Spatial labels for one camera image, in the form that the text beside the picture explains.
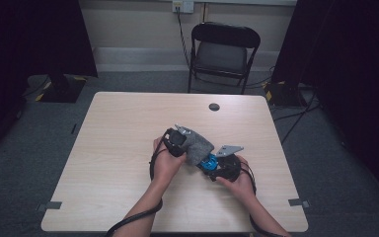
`wall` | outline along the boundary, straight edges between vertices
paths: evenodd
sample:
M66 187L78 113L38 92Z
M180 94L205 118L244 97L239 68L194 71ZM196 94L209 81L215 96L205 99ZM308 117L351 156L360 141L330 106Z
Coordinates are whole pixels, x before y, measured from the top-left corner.
M93 47L182 48L177 15L171 2L80 1ZM193 14L181 14L183 33L190 45L191 29L202 21L203 3ZM207 21L244 25L262 37L261 51L279 51L294 6L209 3Z

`blue part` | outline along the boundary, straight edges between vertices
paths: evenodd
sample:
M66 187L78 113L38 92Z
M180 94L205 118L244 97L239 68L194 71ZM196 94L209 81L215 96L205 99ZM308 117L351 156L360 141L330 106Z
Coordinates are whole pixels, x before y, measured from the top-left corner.
M202 160L199 164L203 169L213 171L217 168L217 157L213 154L209 154L208 157Z

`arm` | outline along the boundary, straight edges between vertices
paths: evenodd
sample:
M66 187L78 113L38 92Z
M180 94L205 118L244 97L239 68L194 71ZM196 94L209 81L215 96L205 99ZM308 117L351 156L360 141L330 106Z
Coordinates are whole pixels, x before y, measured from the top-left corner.
M241 156L238 158L242 162L242 168L248 170L248 162ZM217 182L224 185L235 196L262 230L282 236L290 236L258 201L248 174L241 172L239 178L233 183L221 177L217 177Z
M161 142L160 137L154 140L154 150L158 146L159 142ZM124 218L155 207L187 158L185 154L181 157L172 156L164 144L161 145L160 151L161 152L155 162L154 178L152 183L150 183L146 192ZM120 227L114 233L114 237L149 236L152 230L155 215L155 213L151 214Z

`wooden table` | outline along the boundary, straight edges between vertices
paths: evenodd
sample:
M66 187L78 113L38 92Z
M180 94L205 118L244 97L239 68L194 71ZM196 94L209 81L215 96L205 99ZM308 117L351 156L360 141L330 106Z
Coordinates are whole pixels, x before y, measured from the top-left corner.
M220 106L217 112L209 105ZM107 231L150 183L153 140L174 124L215 145L244 146L257 196L288 231L308 223L265 98L259 96L100 92L85 117L41 223L44 231ZM220 184L184 165L163 196L153 232L252 232L248 212Z

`hand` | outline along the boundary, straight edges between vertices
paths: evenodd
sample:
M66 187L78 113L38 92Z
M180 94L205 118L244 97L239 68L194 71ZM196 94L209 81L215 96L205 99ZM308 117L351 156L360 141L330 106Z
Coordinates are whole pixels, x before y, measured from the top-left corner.
M159 154L155 162L154 170L154 182L159 182L161 185L169 186L172 179L180 170L181 166L187 159L187 154L180 157L175 157L169 153L165 144L162 141L162 137L158 137L153 141L153 150L155 151L158 147L159 142L162 142L159 148Z
M241 161L242 169L249 171L248 161L242 156L237 156ZM241 203L246 203L249 198L256 198L252 189L252 181L247 173L241 171L235 182L230 182L222 177L216 178L217 182L224 185Z

